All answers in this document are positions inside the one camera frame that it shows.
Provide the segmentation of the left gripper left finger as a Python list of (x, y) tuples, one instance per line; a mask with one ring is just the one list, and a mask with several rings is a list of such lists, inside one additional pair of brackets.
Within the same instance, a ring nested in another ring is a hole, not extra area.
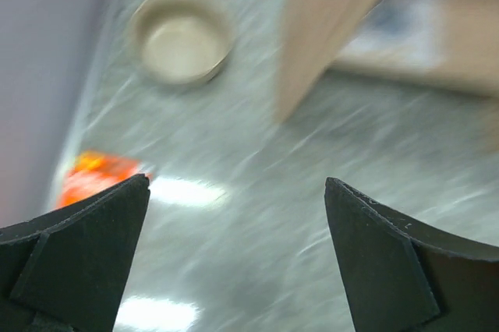
[(111, 331), (150, 199), (134, 175), (1, 229), (3, 331)]

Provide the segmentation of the wooden two-tier shelf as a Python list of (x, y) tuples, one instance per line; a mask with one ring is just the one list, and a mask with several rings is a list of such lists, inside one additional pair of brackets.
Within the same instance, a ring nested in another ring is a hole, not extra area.
[(287, 120), (327, 69), (483, 95), (498, 145), (498, 0), (287, 0), (275, 117)]

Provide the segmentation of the blue razor blister pack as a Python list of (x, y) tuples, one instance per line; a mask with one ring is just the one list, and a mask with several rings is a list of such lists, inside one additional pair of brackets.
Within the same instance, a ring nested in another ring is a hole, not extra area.
[(369, 12), (341, 56), (429, 69), (443, 58), (441, 26), (441, 0), (383, 0)]

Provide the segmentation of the hidden orange razor box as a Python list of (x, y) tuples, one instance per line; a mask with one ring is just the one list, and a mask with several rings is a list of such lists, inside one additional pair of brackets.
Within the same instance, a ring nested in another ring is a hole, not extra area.
[(86, 150), (67, 172), (56, 209), (85, 200), (136, 174), (153, 179), (155, 166), (130, 157)]

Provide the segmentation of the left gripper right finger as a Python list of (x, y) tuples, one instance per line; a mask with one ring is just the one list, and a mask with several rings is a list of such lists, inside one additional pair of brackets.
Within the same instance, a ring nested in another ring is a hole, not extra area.
[(442, 231), (337, 178), (324, 202), (357, 331), (496, 331), (498, 248)]

